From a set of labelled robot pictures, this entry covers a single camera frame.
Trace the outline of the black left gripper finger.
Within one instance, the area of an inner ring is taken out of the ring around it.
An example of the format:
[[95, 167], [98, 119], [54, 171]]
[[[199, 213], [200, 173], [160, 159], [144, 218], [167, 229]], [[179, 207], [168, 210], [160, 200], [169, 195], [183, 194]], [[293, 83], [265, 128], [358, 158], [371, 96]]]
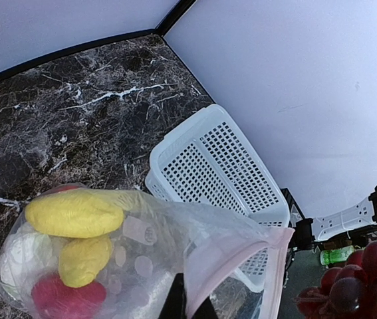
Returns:
[[[159, 319], [187, 319], [187, 298], [184, 286], [184, 275], [177, 273], [162, 307]], [[216, 311], [207, 297], [196, 310], [193, 319], [218, 319]]]

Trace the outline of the yellow vegetable toy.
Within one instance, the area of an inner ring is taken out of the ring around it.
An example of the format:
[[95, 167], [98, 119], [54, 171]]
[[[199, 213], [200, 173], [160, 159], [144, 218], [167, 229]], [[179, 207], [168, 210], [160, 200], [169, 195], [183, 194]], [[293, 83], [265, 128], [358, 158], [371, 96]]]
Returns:
[[59, 276], [66, 286], [80, 288], [90, 284], [108, 264], [113, 244], [108, 235], [74, 239], [59, 256]]
[[87, 239], [120, 228], [124, 209], [115, 191], [77, 188], [35, 198], [25, 218], [40, 233]]

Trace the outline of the clear zip top bag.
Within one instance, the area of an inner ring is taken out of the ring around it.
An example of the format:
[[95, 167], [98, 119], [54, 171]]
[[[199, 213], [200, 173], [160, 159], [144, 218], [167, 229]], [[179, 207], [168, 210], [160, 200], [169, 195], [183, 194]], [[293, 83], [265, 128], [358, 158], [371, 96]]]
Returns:
[[[91, 189], [67, 184], [37, 197], [77, 188]], [[94, 318], [158, 318], [177, 273], [184, 275], [188, 318], [193, 318], [207, 297], [211, 300], [216, 296], [223, 304], [239, 304], [236, 291], [247, 289], [259, 294], [262, 318], [277, 316], [291, 228], [262, 226], [232, 210], [164, 201], [142, 191], [98, 190], [116, 192], [124, 220], [120, 228], [105, 234], [113, 251], [93, 280], [106, 289], [106, 299]], [[7, 237], [26, 222], [24, 208]], [[33, 318], [40, 316], [31, 297], [32, 288], [43, 276], [59, 275], [60, 252], [76, 239], [48, 236], [53, 260], [29, 279], [20, 300], [5, 290], [0, 279], [0, 295]], [[211, 303], [219, 317], [217, 303]]]

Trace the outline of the red bell pepper toy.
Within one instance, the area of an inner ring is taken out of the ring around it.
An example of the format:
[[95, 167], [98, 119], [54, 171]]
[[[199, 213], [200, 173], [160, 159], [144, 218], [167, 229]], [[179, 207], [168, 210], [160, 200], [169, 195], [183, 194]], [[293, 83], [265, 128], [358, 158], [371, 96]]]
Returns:
[[106, 299], [106, 289], [96, 281], [72, 288], [59, 275], [48, 274], [34, 285], [31, 297], [40, 318], [94, 318]]

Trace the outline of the yellow vegetable toy front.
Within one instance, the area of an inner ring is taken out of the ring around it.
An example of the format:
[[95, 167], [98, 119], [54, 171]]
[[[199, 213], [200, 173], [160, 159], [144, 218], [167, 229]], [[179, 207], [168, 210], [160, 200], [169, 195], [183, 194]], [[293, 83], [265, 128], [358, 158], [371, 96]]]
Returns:
[[40, 233], [87, 239], [120, 228], [124, 209], [115, 191], [77, 188], [35, 198], [25, 218]]

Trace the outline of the white plastic basket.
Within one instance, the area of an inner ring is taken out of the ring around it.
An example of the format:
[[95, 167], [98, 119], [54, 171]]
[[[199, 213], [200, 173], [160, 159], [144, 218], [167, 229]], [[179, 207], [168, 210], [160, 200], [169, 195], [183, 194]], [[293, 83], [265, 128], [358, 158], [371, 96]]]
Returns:
[[224, 108], [212, 104], [165, 135], [145, 184], [166, 201], [205, 203], [268, 227], [288, 227], [289, 206], [269, 170]]

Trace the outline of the white cauliflower toy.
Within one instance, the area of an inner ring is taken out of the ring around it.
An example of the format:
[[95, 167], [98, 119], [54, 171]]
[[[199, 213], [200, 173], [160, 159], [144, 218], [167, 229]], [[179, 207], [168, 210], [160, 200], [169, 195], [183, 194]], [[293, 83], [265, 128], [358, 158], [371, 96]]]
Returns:
[[0, 255], [0, 279], [5, 290], [20, 300], [29, 279], [47, 268], [53, 260], [53, 245], [48, 235], [23, 223], [7, 237]]

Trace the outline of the dark red grape bunch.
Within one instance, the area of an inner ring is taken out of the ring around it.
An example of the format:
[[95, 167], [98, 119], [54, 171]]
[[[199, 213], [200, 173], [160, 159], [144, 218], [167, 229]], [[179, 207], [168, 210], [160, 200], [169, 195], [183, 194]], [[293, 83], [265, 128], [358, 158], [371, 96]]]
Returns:
[[305, 318], [377, 318], [377, 240], [332, 267], [295, 298]]

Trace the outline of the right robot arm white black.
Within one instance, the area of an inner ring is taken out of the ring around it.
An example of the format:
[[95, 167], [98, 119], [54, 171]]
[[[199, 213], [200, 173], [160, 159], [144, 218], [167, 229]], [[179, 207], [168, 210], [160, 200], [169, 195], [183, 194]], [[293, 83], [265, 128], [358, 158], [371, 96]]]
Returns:
[[343, 235], [351, 238], [374, 231], [377, 231], [377, 186], [373, 193], [351, 208], [297, 222], [289, 246], [308, 250], [318, 243]]

